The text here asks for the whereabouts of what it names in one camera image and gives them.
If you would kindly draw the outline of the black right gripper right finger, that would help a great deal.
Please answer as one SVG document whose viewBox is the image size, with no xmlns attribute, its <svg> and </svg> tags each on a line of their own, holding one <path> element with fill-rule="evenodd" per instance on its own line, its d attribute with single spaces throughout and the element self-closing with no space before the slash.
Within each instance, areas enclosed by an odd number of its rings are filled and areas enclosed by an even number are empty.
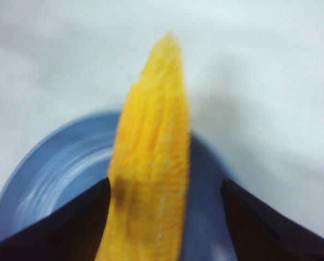
<svg viewBox="0 0 324 261">
<path fill-rule="evenodd" d="M 230 179 L 223 181 L 221 194 L 238 260 L 324 260 L 324 238 Z"/>
</svg>

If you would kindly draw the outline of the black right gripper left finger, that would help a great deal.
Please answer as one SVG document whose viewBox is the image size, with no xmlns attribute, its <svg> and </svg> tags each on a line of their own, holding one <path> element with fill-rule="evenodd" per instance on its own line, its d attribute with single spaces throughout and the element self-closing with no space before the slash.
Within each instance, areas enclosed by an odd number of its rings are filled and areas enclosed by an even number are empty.
<svg viewBox="0 0 324 261">
<path fill-rule="evenodd" d="M 0 260 L 94 260 L 110 195 L 109 180 L 103 179 L 54 213 L 0 241 Z"/>
</svg>

